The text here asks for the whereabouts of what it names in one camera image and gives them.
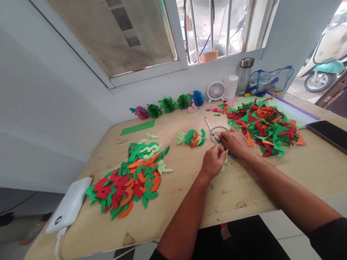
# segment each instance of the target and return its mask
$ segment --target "water bottle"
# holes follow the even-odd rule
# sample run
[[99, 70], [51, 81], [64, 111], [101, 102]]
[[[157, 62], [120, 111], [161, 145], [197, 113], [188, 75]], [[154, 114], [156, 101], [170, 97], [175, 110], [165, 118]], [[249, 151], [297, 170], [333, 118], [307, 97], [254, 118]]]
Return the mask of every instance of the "water bottle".
[[241, 60], [239, 85], [237, 86], [236, 95], [238, 96], [245, 95], [253, 64], [254, 64], [254, 58], [244, 58]]

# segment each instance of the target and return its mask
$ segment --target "person's left hand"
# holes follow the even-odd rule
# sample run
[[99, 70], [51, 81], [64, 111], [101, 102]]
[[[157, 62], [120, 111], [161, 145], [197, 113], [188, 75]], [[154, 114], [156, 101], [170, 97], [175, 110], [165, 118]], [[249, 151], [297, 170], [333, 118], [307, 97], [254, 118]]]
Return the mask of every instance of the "person's left hand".
[[209, 181], [212, 180], [220, 173], [226, 157], [227, 151], [221, 145], [215, 144], [211, 149], [206, 151], [200, 174], [207, 177]]

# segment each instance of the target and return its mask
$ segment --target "hand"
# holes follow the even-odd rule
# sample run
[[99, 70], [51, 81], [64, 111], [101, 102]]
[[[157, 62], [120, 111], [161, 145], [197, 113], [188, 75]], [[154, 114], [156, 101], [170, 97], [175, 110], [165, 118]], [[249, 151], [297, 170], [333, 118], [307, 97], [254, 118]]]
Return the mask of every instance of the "hand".
[[228, 151], [237, 157], [244, 158], [252, 156], [253, 151], [247, 144], [247, 137], [242, 134], [242, 131], [231, 128], [229, 131], [223, 131], [220, 134], [220, 138], [223, 139], [223, 144]]
[[224, 148], [219, 144], [214, 145], [206, 151], [199, 175], [202, 175], [210, 182], [220, 173], [226, 157], [227, 152]]

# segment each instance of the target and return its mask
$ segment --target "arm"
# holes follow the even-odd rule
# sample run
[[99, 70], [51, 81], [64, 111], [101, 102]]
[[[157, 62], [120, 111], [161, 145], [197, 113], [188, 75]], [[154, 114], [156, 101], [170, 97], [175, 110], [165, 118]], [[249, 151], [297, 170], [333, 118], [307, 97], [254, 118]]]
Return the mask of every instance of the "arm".
[[216, 144], [204, 156], [201, 170], [166, 228], [157, 250], [168, 259], [190, 259], [204, 211], [207, 187], [224, 164], [226, 152]]
[[342, 215], [296, 181], [249, 149], [245, 136], [235, 129], [221, 133], [229, 151], [254, 172], [270, 199], [305, 235]]

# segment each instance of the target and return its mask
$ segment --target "window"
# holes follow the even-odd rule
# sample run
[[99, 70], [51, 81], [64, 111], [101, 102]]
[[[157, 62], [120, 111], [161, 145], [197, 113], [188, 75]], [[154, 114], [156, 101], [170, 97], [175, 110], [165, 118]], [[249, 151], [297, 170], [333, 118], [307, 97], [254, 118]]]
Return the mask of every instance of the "window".
[[277, 4], [275, 0], [30, 2], [108, 89], [189, 69], [201, 61], [196, 46], [198, 56], [218, 50], [218, 58], [263, 47]]
[[[270, 16], [275, 4], [273, 0], [256, 2], [176, 0], [176, 2], [178, 9], [183, 9], [184, 13], [180, 15], [180, 23], [190, 65], [202, 62], [201, 54], [212, 50], [218, 51], [218, 57], [223, 57], [261, 48], [268, 24], [272, 24], [274, 18]], [[255, 43], [248, 43], [249, 37]], [[200, 59], [197, 59], [196, 48]]]

